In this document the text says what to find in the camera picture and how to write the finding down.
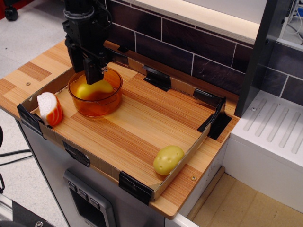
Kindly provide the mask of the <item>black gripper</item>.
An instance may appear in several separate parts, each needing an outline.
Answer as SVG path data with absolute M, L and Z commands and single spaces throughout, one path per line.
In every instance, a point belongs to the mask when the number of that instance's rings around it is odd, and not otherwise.
M 84 71 L 89 85 L 103 80 L 108 70 L 104 42 L 111 26 L 111 14 L 107 10 L 84 13 L 65 10 L 64 16 L 65 45 L 75 72 Z

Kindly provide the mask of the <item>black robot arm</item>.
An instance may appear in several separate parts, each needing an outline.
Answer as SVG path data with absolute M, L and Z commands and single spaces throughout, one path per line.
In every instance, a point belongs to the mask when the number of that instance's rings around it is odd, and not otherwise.
M 65 45 L 75 72 L 83 71 L 92 85 L 104 78 L 107 56 L 104 42 L 112 24 L 112 16 L 98 0 L 66 0 Z

